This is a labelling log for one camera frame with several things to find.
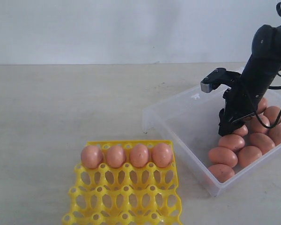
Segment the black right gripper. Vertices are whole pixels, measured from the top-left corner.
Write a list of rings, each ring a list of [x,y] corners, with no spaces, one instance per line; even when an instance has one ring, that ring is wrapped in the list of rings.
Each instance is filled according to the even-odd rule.
[[[225,82],[230,90],[223,95],[225,107],[220,114],[218,134],[232,134],[244,125],[245,117],[257,110],[260,100],[272,84],[275,74],[265,72],[225,72]]]

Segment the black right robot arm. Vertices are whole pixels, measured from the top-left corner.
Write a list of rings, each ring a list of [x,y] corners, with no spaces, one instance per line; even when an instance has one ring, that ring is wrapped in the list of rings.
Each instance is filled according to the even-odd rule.
[[[244,124],[244,118],[258,104],[281,71],[281,26],[263,25],[254,35],[251,56],[239,75],[223,71],[221,81],[230,87],[225,92],[225,107],[220,114],[219,135],[231,134]]]

